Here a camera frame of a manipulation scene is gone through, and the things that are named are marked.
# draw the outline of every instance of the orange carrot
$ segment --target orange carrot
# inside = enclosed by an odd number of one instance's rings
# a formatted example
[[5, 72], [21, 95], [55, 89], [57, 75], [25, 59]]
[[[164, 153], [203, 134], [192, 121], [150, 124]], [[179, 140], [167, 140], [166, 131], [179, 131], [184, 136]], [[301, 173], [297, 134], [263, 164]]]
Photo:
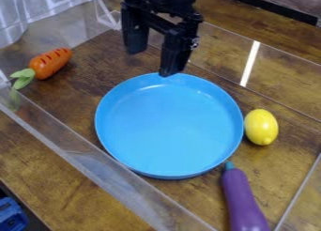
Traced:
[[35, 71], [35, 78], [44, 80], [60, 70], [71, 59], [71, 49], [57, 48], [40, 55], [29, 61], [29, 68]]

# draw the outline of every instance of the toy vegetable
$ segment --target toy vegetable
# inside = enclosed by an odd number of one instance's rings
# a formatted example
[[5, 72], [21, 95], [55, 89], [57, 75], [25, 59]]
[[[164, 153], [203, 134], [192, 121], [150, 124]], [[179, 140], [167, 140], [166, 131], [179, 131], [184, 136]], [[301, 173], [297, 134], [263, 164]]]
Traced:
[[222, 176], [225, 195], [230, 212], [230, 231], [270, 231], [266, 218], [255, 204], [245, 173], [226, 163]]
[[16, 71], [9, 77], [17, 78], [13, 89], [21, 89], [33, 78], [44, 80], [60, 70], [71, 60], [71, 49], [57, 48], [43, 54], [39, 54], [29, 61], [29, 68]]

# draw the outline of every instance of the blue object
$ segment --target blue object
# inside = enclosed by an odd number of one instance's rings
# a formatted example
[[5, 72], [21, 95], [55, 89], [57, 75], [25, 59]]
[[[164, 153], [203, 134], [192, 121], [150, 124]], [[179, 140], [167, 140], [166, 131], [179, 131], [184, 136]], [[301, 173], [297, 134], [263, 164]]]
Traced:
[[101, 99], [99, 140], [112, 157], [142, 175], [194, 177], [237, 149], [243, 117], [221, 87], [188, 74], [128, 79]]
[[9, 197], [0, 199], [0, 230], [21, 231], [27, 225], [27, 215], [13, 199]]

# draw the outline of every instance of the blue plate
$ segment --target blue plate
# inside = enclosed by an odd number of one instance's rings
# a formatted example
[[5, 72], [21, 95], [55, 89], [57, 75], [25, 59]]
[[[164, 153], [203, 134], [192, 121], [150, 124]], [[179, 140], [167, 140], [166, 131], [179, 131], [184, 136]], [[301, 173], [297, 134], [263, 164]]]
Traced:
[[231, 96], [208, 81], [152, 73], [104, 96], [95, 129], [108, 153], [134, 172], [179, 179], [207, 172], [233, 154], [243, 117]]

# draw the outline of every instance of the wooden table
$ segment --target wooden table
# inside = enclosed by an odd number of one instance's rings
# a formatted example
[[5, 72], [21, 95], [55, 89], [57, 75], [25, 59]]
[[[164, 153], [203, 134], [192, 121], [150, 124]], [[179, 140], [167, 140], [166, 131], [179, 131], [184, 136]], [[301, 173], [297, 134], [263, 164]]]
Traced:
[[[229, 0], [198, 0], [196, 7], [207, 22], [320, 61], [320, 29]], [[245, 88], [237, 83], [242, 76], [238, 67], [245, 65], [251, 40], [217, 27], [204, 33], [195, 54], [198, 67], [188, 65], [186, 73], [221, 85], [243, 114], [262, 107], [278, 119], [277, 141], [261, 147], [245, 138], [231, 157], [247, 173], [258, 205], [275, 227], [320, 152], [320, 67], [262, 46]], [[21, 39], [1, 50], [13, 67], [27, 65], [37, 52], [32, 45]], [[75, 47], [64, 69], [45, 82], [33, 82], [23, 93], [101, 147], [92, 124], [101, 97], [122, 81], [158, 70], [158, 66], [158, 49], [150, 47], [144, 53], [128, 56], [120, 33], [108, 31]], [[152, 230], [4, 114], [0, 118], [0, 179], [52, 230]], [[186, 180], [144, 179], [204, 222], [218, 230], [229, 230], [219, 172], [221, 167]]]

